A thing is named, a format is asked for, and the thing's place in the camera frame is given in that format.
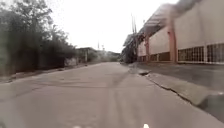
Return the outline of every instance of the sidewalk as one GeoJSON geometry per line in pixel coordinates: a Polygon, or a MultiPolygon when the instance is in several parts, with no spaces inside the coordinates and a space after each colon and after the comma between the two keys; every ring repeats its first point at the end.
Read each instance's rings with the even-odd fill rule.
{"type": "Polygon", "coordinates": [[[222,66],[137,64],[137,68],[149,73],[146,75],[148,80],[224,122],[224,93],[220,89],[224,82],[221,79],[221,74],[224,74],[222,66]]]}

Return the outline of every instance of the metal grate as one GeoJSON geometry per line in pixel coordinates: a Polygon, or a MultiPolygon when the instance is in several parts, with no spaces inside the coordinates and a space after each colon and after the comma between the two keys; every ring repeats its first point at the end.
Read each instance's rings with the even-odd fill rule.
{"type": "Polygon", "coordinates": [[[159,61],[170,61],[170,52],[159,53],[159,61]]]}
{"type": "Polygon", "coordinates": [[[193,47],[178,50],[178,61],[203,62],[204,61],[203,47],[193,47]]]}
{"type": "Polygon", "coordinates": [[[224,62],[224,43],[207,46],[208,62],[224,62]]]}

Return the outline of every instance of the roof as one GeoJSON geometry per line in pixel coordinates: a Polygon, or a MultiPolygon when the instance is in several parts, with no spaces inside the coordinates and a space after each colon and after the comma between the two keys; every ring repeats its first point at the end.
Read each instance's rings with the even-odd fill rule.
{"type": "Polygon", "coordinates": [[[153,15],[147,20],[139,34],[153,35],[166,25],[166,19],[169,10],[173,7],[172,4],[161,5],[153,15]]]}
{"type": "Polygon", "coordinates": [[[147,20],[144,26],[138,32],[144,36],[152,36],[154,33],[166,26],[167,15],[172,8],[175,8],[178,15],[182,15],[184,12],[189,10],[196,2],[201,0],[179,0],[175,5],[163,4],[161,5],[153,15],[147,20]]]}
{"type": "Polygon", "coordinates": [[[196,2],[200,2],[201,0],[179,0],[179,2],[175,5],[176,10],[181,15],[187,10],[191,9],[196,2]]]}

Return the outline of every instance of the vegetation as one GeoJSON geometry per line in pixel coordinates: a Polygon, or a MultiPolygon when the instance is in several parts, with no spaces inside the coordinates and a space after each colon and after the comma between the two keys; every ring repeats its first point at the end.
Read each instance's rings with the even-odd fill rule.
{"type": "Polygon", "coordinates": [[[58,30],[44,0],[0,3],[0,72],[16,73],[65,66],[75,56],[67,34],[58,30]]]}

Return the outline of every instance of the road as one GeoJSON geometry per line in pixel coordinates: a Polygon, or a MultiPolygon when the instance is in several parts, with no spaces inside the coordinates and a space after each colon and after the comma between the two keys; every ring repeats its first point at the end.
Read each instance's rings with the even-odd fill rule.
{"type": "Polygon", "coordinates": [[[5,128],[223,128],[135,70],[102,63],[0,85],[5,128]]]}

